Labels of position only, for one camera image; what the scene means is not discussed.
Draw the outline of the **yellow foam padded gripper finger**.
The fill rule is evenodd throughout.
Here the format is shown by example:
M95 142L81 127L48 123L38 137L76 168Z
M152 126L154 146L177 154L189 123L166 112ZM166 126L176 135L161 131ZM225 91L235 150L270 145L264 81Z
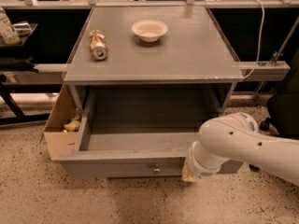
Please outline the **yellow foam padded gripper finger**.
M199 180L199 178L191 172L187 161L184 162L182 167L181 177L185 182L197 182Z

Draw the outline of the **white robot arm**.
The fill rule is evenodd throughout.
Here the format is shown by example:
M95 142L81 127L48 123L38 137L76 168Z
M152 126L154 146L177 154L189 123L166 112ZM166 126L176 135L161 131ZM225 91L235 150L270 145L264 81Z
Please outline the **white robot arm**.
M242 112L202 124L185 158L182 179L210 177L229 160L252 164L299 185L299 141L260 133L256 120Z

